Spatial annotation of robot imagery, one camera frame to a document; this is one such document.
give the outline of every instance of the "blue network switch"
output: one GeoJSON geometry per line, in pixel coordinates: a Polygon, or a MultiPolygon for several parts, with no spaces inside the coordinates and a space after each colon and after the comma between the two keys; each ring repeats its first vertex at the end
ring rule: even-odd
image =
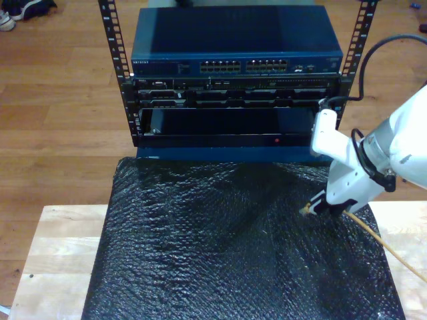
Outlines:
{"type": "Polygon", "coordinates": [[[323,6],[141,9],[136,77],[337,73],[342,51],[323,6]]]}

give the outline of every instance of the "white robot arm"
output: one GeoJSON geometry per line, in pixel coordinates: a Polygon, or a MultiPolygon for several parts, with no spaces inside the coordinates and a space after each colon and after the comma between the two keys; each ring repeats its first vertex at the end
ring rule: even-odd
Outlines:
{"type": "Polygon", "coordinates": [[[316,115],[312,152],[334,160],[326,190],[310,200],[310,213],[355,212],[393,192],[397,175],[427,189],[427,86],[359,142],[357,129],[351,138],[335,129],[336,118],[330,109],[316,115]]]}

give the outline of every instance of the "shoe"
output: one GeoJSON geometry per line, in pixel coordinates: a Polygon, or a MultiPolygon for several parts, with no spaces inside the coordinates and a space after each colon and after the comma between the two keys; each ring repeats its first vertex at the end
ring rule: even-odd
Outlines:
{"type": "Polygon", "coordinates": [[[0,10],[0,31],[10,31],[15,26],[16,22],[6,12],[0,10]]]}
{"type": "Polygon", "coordinates": [[[193,7],[193,1],[192,0],[175,0],[176,1],[176,5],[178,7],[193,7]]]}
{"type": "Polygon", "coordinates": [[[1,5],[15,21],[41,17],[48,14],[52,7],[57,8],[53,0],[3,0],[1,5]]]}

